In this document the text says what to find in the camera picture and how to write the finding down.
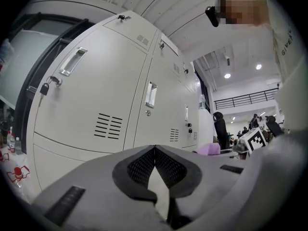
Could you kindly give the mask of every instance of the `railing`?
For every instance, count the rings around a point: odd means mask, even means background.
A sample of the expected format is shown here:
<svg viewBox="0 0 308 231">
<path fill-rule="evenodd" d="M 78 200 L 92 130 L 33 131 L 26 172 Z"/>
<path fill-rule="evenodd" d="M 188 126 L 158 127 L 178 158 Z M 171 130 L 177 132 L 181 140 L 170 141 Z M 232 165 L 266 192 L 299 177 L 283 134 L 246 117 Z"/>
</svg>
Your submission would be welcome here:
<svg viewBox="0 0 308 231">
<path fill-rule="evenodd" d="M 250 93 L 247 95 L 237 96 L 233 98 L 226 98 L 214 101 L 216 109 L 232 108 L 247 104 L 259 103 L 274 99 L 274 94 L 278 88 Z"/>
</svg>

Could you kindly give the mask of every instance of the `metal handle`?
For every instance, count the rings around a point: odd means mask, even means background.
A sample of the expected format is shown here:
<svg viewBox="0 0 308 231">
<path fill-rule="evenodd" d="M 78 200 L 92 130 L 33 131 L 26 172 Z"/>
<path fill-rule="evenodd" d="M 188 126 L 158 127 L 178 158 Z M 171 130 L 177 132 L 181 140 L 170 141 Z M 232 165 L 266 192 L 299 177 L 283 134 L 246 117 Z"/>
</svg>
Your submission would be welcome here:
<svg viewBox="0 0 308 231">
<path fill-rule="evenodd" d="M 59 69 L 59 73 L 65 76 L 70 76 L 81 58 L 88 52 L 87 49 L 78 47 L 63 63 Z"/>
<path fill-rule="evenodd" d="M 150 82 L 146 93 L 145 105 L 154 108 L 157 85 Z"/>
</svg>

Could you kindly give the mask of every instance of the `water bottle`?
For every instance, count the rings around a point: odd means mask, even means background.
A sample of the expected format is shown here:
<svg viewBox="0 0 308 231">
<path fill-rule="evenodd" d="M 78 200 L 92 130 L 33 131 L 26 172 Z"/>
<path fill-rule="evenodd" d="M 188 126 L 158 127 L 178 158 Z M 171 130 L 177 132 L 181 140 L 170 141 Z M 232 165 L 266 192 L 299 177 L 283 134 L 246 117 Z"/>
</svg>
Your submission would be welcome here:
<svg viewBox="0 0 308 231">
<path fill-rule="evenodd" d="M 22 154 L 22 151 L 21 151 L 21 141 L 19 140 L 19 137 L 16 137 L 15 150 L 16 150 L 16 154 L 17 155 Z"/>
<path fill-rule="evenodd" d="M 11 139 L 10 139 L 10 151 L 11 153 L 15 153 L 15 138 L 14 134 L 11 133 Z"/>
<path fill-rule="evenodd" d="M 11 131 L 9 130 L 8 131 L 8 135 L 6 136 L 6 144 L 8 146 L 8 150 L 10 151 L 11 148 L 10 148 L 10 141 L 11 141 Z"/>
</svg>

